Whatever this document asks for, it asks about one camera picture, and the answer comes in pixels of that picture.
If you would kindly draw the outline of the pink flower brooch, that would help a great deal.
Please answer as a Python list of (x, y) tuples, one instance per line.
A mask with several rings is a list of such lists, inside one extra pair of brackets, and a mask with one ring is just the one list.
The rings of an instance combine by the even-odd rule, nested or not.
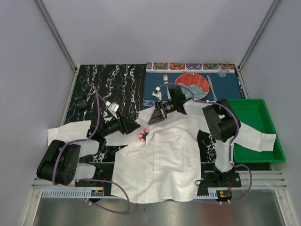
[(143, 131), (140, 132), (140, 135), (139, 135), (139, 139), (140, 141), (143, 141), (145, 142), (146, 141), (146, 137), (148, 135), (149, 131), (144, 129)]

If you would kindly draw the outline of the white button-up shirt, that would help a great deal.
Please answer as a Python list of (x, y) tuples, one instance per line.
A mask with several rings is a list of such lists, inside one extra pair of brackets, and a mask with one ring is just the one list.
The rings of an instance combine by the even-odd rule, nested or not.
[[(201, 178), (197, 135), (209, 132), (205, 118), (173, 112), (152, 125), (152, 108), (139, 112), (140, 128), (128, 135), (115, 132), (106, 137), (108, 146), (119, 146), (115, 154), (111, 195), (133, 203), (165, 200), (188, 202), (197, 195), (196, 180)], [(140, 141), (140, 132), (149, 133)]]

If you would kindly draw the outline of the black display frame box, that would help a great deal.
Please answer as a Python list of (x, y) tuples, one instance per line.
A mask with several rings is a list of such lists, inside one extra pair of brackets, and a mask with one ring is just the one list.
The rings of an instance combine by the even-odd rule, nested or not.
[(83, 94), (76, 95), (73, 100), (79, 111), (86, 109), (88, 106), (87, 100)]

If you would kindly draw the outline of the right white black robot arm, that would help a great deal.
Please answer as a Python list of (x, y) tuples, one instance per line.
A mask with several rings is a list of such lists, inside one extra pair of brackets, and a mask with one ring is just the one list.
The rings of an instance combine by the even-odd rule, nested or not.
[(218, 186), (225, 186), (235, 173), (233, 144), (241, 127), (240, 121), (226, 99), (201, 101), (195, 97), (187, 98), (182, 89), (188, 90), (187, 87), (176, 84), (168, 88), (171, 98), (164, 103), (160, 87), (155, 88), (152, 95), (157, 101), (148, 124), (164, 121), (167, 115), (174, 111), (204, 117), (205, 127), (216, 140), (216, 160), (212, 180)]

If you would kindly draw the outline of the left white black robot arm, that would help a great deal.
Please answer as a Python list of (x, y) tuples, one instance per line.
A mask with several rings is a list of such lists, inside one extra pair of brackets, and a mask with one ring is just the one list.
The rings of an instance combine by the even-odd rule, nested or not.
[(53, 140), (44, 154), (38, 168), (37, 177), (52, 182), (54, 185), (67, 186), (75, 179), (79, 154), (84, 150), (85, 144), (96, 144), (96, 149), (104, 143), (105, 136), (117, 131), (129, 134), (140, 125), (123, 116), (104, 121), (102, 117), (97, 119), (96, 125), (91, 125), (85, 139), (77, 139), (71, 142)]

